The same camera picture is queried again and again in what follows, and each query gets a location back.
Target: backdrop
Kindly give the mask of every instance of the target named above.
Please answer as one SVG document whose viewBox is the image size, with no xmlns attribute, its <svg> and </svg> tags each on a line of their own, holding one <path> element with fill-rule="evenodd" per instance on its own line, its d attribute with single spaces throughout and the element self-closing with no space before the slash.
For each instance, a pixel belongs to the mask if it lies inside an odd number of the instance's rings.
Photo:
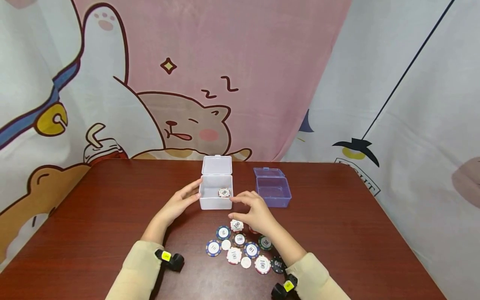
<svg viewBox="0 0 480 300">
<path fill-rule="evenodd" d="M 350 165 L 476 299 L 480 3 L 349 6 L 0 0 L 0 270 L 102 159 L 224 154 Z"/>
<path fill-rule="evenodd" d="M 354 1 L 283 157 L 355 168 L 450 300 L 480 295 L 479 15 L 478 1 Z"/>
<path fill-rule="evenodd" d="M 0 0 L 0 270 L 103 159 L 285 153 L 350 5 L 97 2 Z"/>
</svg>

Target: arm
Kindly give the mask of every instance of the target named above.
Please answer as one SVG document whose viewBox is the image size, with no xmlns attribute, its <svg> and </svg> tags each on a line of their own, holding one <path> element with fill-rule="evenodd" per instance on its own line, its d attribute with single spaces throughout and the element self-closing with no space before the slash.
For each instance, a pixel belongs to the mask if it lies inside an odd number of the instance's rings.
<svg viewBox="0 0 480 300">
<path fill-rule="evenodd" d="M 349 300 L 330 277 L 327 269 L 275 220 L 265 201 L 256 192 L 243 192 L 231 198 L 250 206 L 248 214 L 231 213 L 229 218 L 249 224 L 267 236 L 287 265 L 287 274 L 298 279 L 296 291 L 302 300 Z"/>
<path fill-rule="evenodd" d="M 200 198 L 194 181 L 176 192 L 148 224 L 142 238 L 134 244 L 115 279 L 106 300 L 148 300 L 154 288 L 161 261 L 155 250 L 163 250 L 161 243 L 167 227 L 192 203 Z"/>
</svg>

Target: brown table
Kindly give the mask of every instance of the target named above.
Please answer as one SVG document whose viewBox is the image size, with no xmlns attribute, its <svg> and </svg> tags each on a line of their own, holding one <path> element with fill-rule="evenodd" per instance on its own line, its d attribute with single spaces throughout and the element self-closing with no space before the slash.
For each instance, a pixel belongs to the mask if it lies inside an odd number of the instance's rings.
<svg viewBox="0 0 480 300">
<path fill-rule="evenodd" d="M 150 218 L 200 176 L 201 166 L 120 159 L 95 165 L 0 274 L 0 299 L 103 299 Z M 254 190 L 254 167 L 285 173 L 293 198 L 288 208 L 272 213 L 353 300 L 445 299 L 353 169 L 233 163 L 236 193 Z M 186 263 L 181 273 L 161 272 L 159 299 L 270 299 L 282 275 L 230 265 L 224 252 L 205 254 L 216 228 L 228 224 L 227 214 L 194 204 L 174 222 L 166 248 Z"/>
</svg>

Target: cat ear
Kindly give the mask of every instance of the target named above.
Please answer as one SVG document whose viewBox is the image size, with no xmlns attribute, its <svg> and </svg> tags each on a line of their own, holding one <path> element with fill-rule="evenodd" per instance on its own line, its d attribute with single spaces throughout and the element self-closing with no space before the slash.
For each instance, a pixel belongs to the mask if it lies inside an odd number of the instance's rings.
<svg viewBox="0 0 480 300">
<path fill-rule="evenodd" d="M 223 105 L 215 105 L 205 107 L 212 115 L 217 116 L 222 121 L 225 121 L 230 115 L 230 108 Z"/>
</svg>

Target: beige sleeve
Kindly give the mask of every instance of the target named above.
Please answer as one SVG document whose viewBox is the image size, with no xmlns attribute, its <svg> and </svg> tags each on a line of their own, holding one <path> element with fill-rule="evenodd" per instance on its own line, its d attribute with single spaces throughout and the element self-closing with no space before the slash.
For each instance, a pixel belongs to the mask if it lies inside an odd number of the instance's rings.
<svg viewBox="0 0 480 300">
<path fill-rule="evenodd" d="M 287 268 L 287 274 L 298 279 L 295 290 L 301 300 L 350 300 L 312 253 Z"/>
<path fill-rule="evenodd" d="M 153 242 L 136 242 L 106 300 L 148 300 L 160 271 L 161 260 L 155 256 L 157 249 L 164 248 Z"/>
</svg>

